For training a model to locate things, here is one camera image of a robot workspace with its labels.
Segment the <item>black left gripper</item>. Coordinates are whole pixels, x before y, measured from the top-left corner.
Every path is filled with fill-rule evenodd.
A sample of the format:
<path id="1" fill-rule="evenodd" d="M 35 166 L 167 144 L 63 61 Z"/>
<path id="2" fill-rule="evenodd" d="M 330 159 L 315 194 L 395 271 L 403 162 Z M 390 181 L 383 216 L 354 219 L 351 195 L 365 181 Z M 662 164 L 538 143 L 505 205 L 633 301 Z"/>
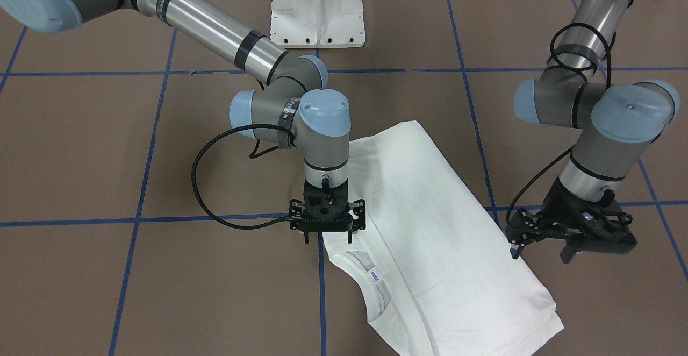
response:
<path id="1" fill-rule="evenodd" d="M 633 217 L 624 212 L 612 189 L 605 189 L 599 202 L 571 193 L 555 180 L 538 213 L 521 208 L 508 222 L 505 233 L 511 257 L 518 260 L 527 244 L 543 239 L 563 239 L 561 261 L 569 265 L 579 252 L 626 254 L 638 241 L 629 230 Z"/>

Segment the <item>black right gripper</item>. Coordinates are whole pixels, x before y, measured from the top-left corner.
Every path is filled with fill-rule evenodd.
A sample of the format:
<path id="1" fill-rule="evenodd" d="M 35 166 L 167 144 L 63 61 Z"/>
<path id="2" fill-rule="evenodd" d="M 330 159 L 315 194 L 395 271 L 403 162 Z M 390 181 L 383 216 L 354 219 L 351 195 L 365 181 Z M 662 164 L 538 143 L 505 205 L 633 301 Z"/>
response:
<path id="1" fill-rule="evenodd" d="M 290 229 L 302 231 L 306 244 L 310 232 L 346 232 L 347 243 L 352 243 L 355 231 L 366 228 L 366 204 L 363 199 L 348 201 L 348 181 L 337 187 L 316 187 L 304 181 L 304 201 L 290 200 Z"/>

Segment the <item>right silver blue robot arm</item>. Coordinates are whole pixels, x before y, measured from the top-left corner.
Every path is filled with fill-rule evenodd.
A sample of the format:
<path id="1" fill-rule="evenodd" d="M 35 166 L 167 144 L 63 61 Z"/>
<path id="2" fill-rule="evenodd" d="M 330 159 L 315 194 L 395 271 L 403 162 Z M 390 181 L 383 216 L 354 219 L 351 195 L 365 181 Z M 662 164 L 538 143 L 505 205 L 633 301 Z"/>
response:
<path id="1" fill-rule="evenodd" d="M 2 0 L 2 9 L 33 32 L 59 35 L 115 11 L 155 17 L 185 37 L 231 63 L 260 89 L 233 97 L 231 129 L 211 139 L 191 167 L 194 196 L 207 216 L 238 230 L 280 222 L 305 239 L 313 233 L 354 234 L 366 228 L 364 200 L 350 201 L 347 162 L 351 121 L 344 94 L 327 88 L 328 72 L 314 55 L 297 56 L 272 43 L 207 0 Z M 201 197 L 197 170 L 201 159 L 221 139 L 241 134 L 268 152 L 298 149 L 305 172 L 303 200 L 290 202 L 288 215 L 256 225 L 238 225 L 214 214 Z"/>

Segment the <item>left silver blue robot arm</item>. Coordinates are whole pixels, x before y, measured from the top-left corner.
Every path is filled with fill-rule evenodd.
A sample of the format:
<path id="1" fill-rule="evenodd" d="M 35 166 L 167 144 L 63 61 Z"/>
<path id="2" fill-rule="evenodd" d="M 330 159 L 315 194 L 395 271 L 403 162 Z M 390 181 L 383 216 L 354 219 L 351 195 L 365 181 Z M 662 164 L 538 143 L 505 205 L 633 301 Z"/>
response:
<path id="1" fill-rule="evenodd" d="M 515 260 L 543 239 L 565 241 L 565 264 L 579 252 L 625 254 L 637 244 L 616 190 L 676 118 L 680 95 L 663 81 L 612 84 L 612 42 L 633 3 L 581 0 L 571 23 L 553 36 L 541 77 L 514 94 L 519 119 L 582 131 L 558 157 L 565 164 L 541 211 L 509 207 L 505 234 Z"/>

